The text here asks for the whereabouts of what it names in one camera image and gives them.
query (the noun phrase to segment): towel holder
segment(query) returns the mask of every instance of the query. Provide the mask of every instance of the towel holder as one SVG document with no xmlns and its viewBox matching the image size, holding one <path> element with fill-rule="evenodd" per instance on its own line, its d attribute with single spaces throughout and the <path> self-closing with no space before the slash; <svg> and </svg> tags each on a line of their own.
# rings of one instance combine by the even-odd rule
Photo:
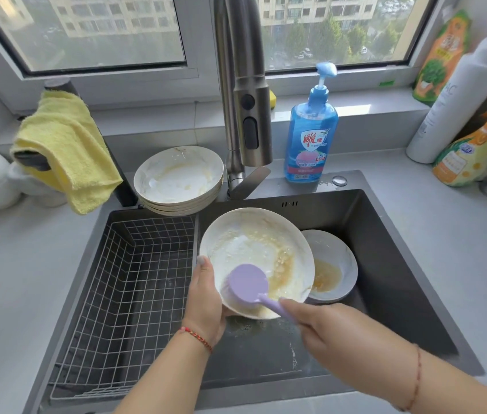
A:
<svg viewBox="0 0 487 414">
<path fill-rule="evenodd" d="M 66 91 L 68 93 L 79 96 L 77 90 L 74 88 L 73 83 L 68 77 L 60 77 L 54 78 L 53 80 L 47 80 L 46 82 L 44 82 L 44 88 L 48 91 Z M 109 155 L 111 156 L 115 167 L 121 175 L 121 179 L 123 179 L 122 183 L 115 188 L 115 196 L 117 196 L 117 199 L 119 200 L 119 202 L 121 202 L 121 205 L 124 208 L 128 206 L 135 206 L 138 202 L 138 196 L 136 196 L 136 193 L 134 193 L 134 190 L 132 190 L 129 181 L 126 179 L 123 170 L 121 170 L 115 156 L 107 145 L 107 142 L 105 142 L 105 146 L 109 151 Z M 48 159 L 38 152 L 18 151 L 14 153 L 14 157 L 24 166 L 35 168 L 38 171 L 48 171 L 51 169 L 48 163 Z"/>
</svg>

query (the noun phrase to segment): kitchen sink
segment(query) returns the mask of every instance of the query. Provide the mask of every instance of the kitchen sink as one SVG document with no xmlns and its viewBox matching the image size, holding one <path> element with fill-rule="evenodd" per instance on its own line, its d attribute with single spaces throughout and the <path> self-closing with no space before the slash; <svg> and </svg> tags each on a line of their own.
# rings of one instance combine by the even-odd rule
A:
<svg viewBox="0 0 487 414">
<path fill-rule="evenodd" d="M 223 196 L 196 216 L 148 210 L 104 215 L 105 229 L 77 274 L 26 413 L 112 411 L 180 327 L 201 236 L 236 208 L 265 208 L 297 228 L 330 232 L 353 251 L 358 282 L 342 301 L 471 375 L 472 349 L 360 172 L 318 184 L 264 181 L 249 199 Z M 231 317 L 207 365 L 197 408 L 348 392 L 282 319 Z"/>
</svg>

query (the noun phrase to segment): faucet handle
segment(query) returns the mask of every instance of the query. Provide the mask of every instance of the faucet handle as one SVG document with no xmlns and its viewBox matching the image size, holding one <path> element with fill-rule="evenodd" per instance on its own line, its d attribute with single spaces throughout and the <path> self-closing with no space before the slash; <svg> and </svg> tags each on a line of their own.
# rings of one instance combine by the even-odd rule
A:
<svg viewBox="0 0 487 414">
<path fill-rule="evenodd" d="M 253 173 L 245 177 L 236 187 L 228 190 L 228 197 L 231 200 L 243 200 L 247 198 L 269 174 L 270 169 L 265 166 L 255 168 Z"/>
</svg>

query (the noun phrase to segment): blue dish soap bottle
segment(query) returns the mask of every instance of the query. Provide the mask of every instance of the blue dish soap bottle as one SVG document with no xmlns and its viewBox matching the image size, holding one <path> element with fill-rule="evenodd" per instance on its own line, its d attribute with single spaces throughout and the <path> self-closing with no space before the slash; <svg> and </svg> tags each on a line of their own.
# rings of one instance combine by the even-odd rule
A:
<svg viewBox="0 0 487 414">
<path fill-rule="evenodd" d="M 331 62 L 316 65 L 320 81 L 311 89 L 309 101 L 293 107 L 289 123 L 284 172 L 288 181 L 310 183 L 320 179 L 339 116 L 328 103 L 324 80 L 337 75 Z"/>
</svg>

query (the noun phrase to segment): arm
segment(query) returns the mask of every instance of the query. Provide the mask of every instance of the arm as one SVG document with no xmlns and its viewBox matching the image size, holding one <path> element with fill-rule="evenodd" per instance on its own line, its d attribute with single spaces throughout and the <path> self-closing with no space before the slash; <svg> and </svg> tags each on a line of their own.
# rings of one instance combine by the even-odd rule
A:
<svg viewBox="0 0 487 414">
<path fill-rule="evenodd" d="M 211 262 L 198 257 L 182 325 L 214 346 L 226 327 Z M 209 350 L 187 332 L 177 332 L 114 414 L 194 412 Z"/>
<path fill-rule="evenodd" d="M 281 304 L 300 323 L 309 352 L 335 376 L 365 394 L 407 407 L 417 383 L 416 346 L 343 304 Z M 487 386 L 421 350 L 413 414 L 487 414 Z"/>
</svg>

